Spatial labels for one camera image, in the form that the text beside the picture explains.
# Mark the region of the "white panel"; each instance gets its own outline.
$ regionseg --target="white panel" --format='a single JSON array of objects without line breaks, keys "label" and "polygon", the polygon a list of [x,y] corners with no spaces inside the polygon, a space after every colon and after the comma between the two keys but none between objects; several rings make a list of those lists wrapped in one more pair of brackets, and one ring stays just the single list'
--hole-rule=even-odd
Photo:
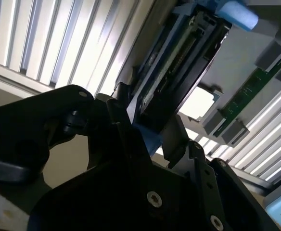
[{"label": "white panel", "polygon": [[9,68],[20,71],[33,0],[20,0]]},{"label": "white panel", "polygon": [[213,97],[213,94],[196,87],[179,111],[194,119],[203,117],[214,104]]},{"label": "white panel", "polygon": [[116,44],[120,38],[120,35],[125,27],[125,23],[130,15],[133,5],[134,1],[132,0],[120,1],[117,18],[114,22],[113,28],[110,32],[107,42],[103,47],[103,51],[99,56],[98,63],[95,66],[94,71],[87,84],[87,90],[93,95],[97,93],[98,86],[104,76],[104,73],[110,62],[110,59],[112,57]]},{"label": "white panel", "polygon": [[281,156],[281,138],[271,145],[261,156],[245,169],[253,175],[258,175]]},{"label": "white panel", "polygon": [[63,87],[68,84],[79,49],[81,48],[82,41],[85,36],[87,26],[89,24],[89,20],[92,17],[91,13],[94,3],[95,0],[84,0],[82,4],[69,48],[60,71],[58,81],[56,83],[56,88]]},{"label": "white panel", "polygon": [[111,95],[114,91],[115,81],[119,72],[125,63],[125,60],[134,44],[134,41],[141,29],[143,22],[151,8],[153,0],[140,0],[139,5],[135,13],[133,14],[133,18],[128,27],[128,30],[123,38],[123,41],[118,49],[117,55],[112,63],[112,66],[107,73],[107,77],[103,86],[101,88],[100,93]]},{"label": "white panel", "polygon": [[34,81],[30,78],[27,78],[20,73],[17,73],[15,71],[12,71],[6,67],[0,66],[0,76],[5,77],[9,80],[12,80],[16,83],[19,83],[21,85],[24,85],[28,88],[31,88],[37,92],[46,92],[52,90],[49,86],[46,86],[44,84],[41,84],[37,81]]},{"label": "white panel", "polygon": [[217,143],[215,141],[209,141],[205,146],[204,146],[204,153],[207,155],[211,150],[217,146]]},{"label": "white panel", "polygon": [[41,11],[39,15],[36,36],[33,42],[32,51],[28,63],[26,75],[37,79],[40,65],[43,59],[44,48],[47,44],[47,38],[50,31],[52,16],[57,7],[56,0],[41,0]]},{"label": "white panel", "polygon": [[64,32],[69,19],[73,0],[61,1],[58,14],[52,31],[50,44],[45,57],[45,62],[41,72],[40,82],[49,85],[55,68],[59,49],[61,47]]},{"label": "white panel", "polygon": [[0,65],[8,65],[17,0],[2,0],[0,8]]},{"label": "white panel", "polygon": [[98,53],[97,44],[99,42],[99,37],[111,6],[112,1],[110,0],[102,0],[100,2],[89,36],[84,46],[84,50],[81,54],[76,71],[71,81],[72,84],[86,87],[96,64],[96,54]]},{"label": "white panel", "polygon": [[159,155],[164,155],[162,147],[159,147],[158,150],[156,150],[155,153],[158,153]]},{"label": "white panel", "polygon": [[202,147],[204,147],[204,145],[208,142],[208,138],[207,137],[202,137],[200,139],[200,141],[198,142]]}]

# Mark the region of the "screw hole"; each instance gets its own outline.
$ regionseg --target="screw hole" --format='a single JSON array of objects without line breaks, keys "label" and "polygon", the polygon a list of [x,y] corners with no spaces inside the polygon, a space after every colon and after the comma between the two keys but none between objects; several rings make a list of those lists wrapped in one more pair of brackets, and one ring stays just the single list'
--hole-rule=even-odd
[{"label": "screw hole", "polygon": [[208,186],[209,189],[213,189],[212,184],[210,184],[209,182],[207,182],[207,186]]},{"label": "screw hole", "polygon": [[85,92],[79,91],[78,94],[79,94],[80,96],[87,97],[87,94],[86,94]]}]

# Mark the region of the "green circuit board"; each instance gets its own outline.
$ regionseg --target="green circuit board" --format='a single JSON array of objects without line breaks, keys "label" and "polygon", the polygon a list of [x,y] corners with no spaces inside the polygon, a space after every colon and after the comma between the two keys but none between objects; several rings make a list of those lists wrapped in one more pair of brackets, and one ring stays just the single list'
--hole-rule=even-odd
[{"label": "green circuit board", "polygon": [[281,69],[281,59],[275,66],[266,72],[257,68],[241,86],[233,98],[220,110],[226,119],[224,123],[216,130],[214,136],[218,137],[223,130],[239,115],[239,113],[248,105],[248,103],[264,88],[264,86]]}]

